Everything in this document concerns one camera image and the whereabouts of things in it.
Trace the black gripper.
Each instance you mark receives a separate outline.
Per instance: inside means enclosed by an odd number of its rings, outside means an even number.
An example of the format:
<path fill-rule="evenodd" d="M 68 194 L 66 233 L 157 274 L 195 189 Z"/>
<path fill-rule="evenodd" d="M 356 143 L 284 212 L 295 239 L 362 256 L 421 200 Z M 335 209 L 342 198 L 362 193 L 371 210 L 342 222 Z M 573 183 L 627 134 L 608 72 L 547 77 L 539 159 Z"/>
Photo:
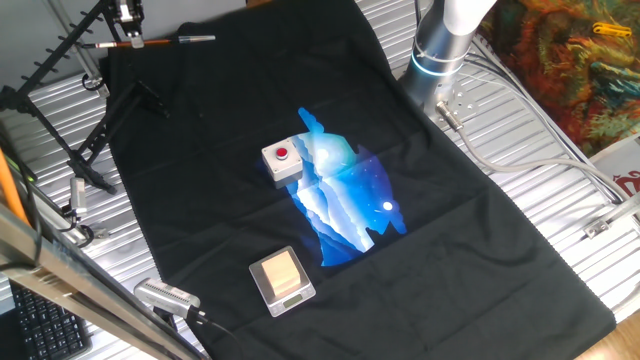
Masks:
<path fill-rule="evenodd" d="M 144 11 L 141 0 L 114 0 L 112 5 L 115 22 L 120 25 L 122 32 L 131 40 L 133 48 L 144 47 L 142 35 L 142 21 Z"/>

